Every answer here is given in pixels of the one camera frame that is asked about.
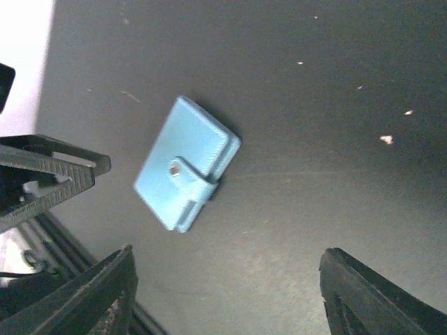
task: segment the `black plastic part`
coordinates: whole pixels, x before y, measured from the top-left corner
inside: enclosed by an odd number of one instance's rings
[[[447,334],[447,315],[342,249],[321,258],[320,286],[332,335]]]
[[[33,200],[35,197],[32,194],[26,194],[25,198]],[[37,215],[33,220],[29,221],[31,229],[37,229],[37,226],[45,232],[45,234],[52,240],[54,247],[51,250],[45,247],[45,253],[50,253],[54,257],[54,252],[59,250],[61,255],[57,257],[58,266],[64,272],[69,271],[72,267],[78,273],[82,273],[93,264],[95,259],[79,244],[79,242],[71,235],[69,231],[57,220],[57,218],[50,212]],[[130,335],[168,335],[166,330],[139,305],[138,302],[133,304],[132,318],[129,325]]]
[[[5,108],[14,78],[15,70],[9,66],[0,64],[0,114]]]
[[[0,334],[85,335],[94,327],[99,331],[107,327],[105,334],[125,335],[137,282],[135,260],[126,246],[4,320]],[[108,320],[101,323],[104,315]]]

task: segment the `white wall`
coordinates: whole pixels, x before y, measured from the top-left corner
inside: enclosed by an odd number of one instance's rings
[[[34,132],[55,0],[0,0],[0,63],[16,71],[0,137]]]

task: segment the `scratch mark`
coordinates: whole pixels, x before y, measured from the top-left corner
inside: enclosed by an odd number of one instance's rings
[[[136,101],[137,103],[141,103],[141,100],[140,100],[140,99],[137,99],[137,98],[136,98],[135,96],[133,96],[132,94],[127,93],[127,92],[125,92],[125,91],[121,91],[121,93],[126,94],[130,99]]]

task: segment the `white speck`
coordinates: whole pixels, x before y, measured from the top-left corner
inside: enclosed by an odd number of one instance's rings
[[[135,100],[137,103],[140,103],[140,102],[141,102],[140,99],[137,99],[135,96],[133,96],[133,95],[130,94],[130,93],[127,93],[127,92],[125,92],[125,91],[121,91],[121,93],[126,94],[130,99]]]
[[[381,136],[380,139],[381,139],[382,141],[384,141],[384,142],[385,142],[386,144],[388,144],[388,145],[394,143],[394,142],[393,142],[393,136],[392,136],[392,135],[384,135],[384,136]]]

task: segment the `wallet stitching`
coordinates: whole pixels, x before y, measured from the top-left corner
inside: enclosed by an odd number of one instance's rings
[[[198,109],[200,109],[200,111],[202,111],[204,114],[207,113],[206,110],[204,110],[202,107],[200,107],[199,105],[196,105],[194,107],[197,107]],[[197,110],[192,109],[193,114],[198,117],[209,129],[211,129],[211,131],[213,133],[215,133],[216,135],[220,135],[219,131],[217,131],[217,127],[212,124],[207,118],[205,118],[204,115],[202,115],[201,113],[199,113]],[[210,158],[208,159],[208,161],[205,164],[204,170],[208,169],[212,163],[212,161],[216,158],[217,153],[221,150],[221,148],[223,147],[223,144],[225,142],[225,139],[222,139],[219,144],[217,145],[216,149],[212,152]]]

